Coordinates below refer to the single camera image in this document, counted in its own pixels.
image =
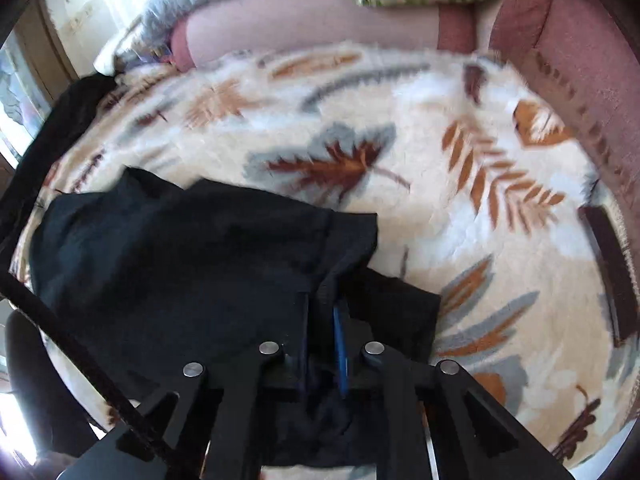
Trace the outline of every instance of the leaf-patterned blanket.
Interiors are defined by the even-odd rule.
[[[19,279],[30,281],[30,239],[50,201],[108,189],[125,166],[376,212],[370,266],[442,294],[434,362],[458,360],[567,466],[625,421],[637,350],[612,346],[577,218],[593,168],[510,65],[345,43],[124,75],[52,167],[15,252]],[[110,427],[108,407],[47,347]]]

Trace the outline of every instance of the metal screw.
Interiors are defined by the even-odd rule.
[[[446,359],[440,362],[440,370],[443,374],[455,375],[460,371],[460,365],[451,359]]]
[[[186,377],[197,377],[203,371],[204,371],[204,366],[202,366],[200,363],[195,363],[195,362],[184,365],[184,368],[182,369],[182,373]]]
[[[261,354],[272,355],[275,354],[280,349],[280,347],[278,346],[278,343],[274,343],[273,341],[265,341],[260,345],[258,349],[260,350]]]
[[[380,355],[385,351],[385,346],[377,341],[369,341],[364,345],[364,351],[371,355]]]

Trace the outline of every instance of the fleece blanket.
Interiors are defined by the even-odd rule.
[[[44,183],[12,263],[21,281],[51,200],[109,189],[126,166],[375,212],[370,266],[442,295],[432,362],[459,361],[566,466],[622,427],[640,362],[633,342],[613,346],[577,216],[594,169],[512,66],[351,43],[244,53],[185,74],[142,67],[100,108]],[[96,391],[47,349],[112,427]]]

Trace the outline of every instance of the beige blanket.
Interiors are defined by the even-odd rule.
[[[434,362],[459,361],[567,466],[620,429],[639,362],[631,342],[612,347],[576,214],[593,167],[511,66],[345,43],[183,75],[147,67],[120,83],[47,177],[15,252],[21,280],[50,201],[108,189],[124,166],[376,212],[370,266],[443,296]],[[47,346],[110,427],[108,407]]]

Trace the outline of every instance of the wall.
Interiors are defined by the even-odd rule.
[[[46,0],[60,41],[78,75],[94,72],[94,59],[110,38],[142,11],[146,0]]]

